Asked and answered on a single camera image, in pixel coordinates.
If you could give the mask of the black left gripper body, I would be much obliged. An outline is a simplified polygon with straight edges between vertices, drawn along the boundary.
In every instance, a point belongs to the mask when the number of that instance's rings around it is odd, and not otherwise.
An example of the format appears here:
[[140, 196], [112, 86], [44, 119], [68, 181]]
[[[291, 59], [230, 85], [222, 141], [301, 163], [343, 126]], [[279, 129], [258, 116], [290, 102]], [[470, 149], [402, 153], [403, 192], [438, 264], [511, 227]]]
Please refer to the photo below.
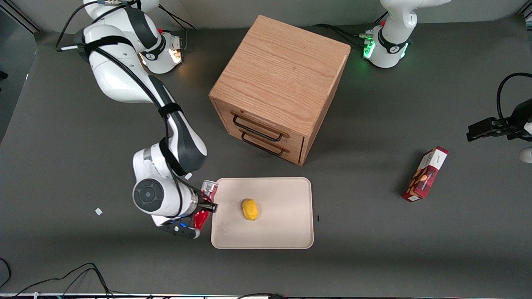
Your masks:
[[510, 135], [510, 140], [532, 141], [531, 117], [532, 99], [526, 100], [514, 108], [510, 116], [510, 126], [514, 129], [514, 134]]

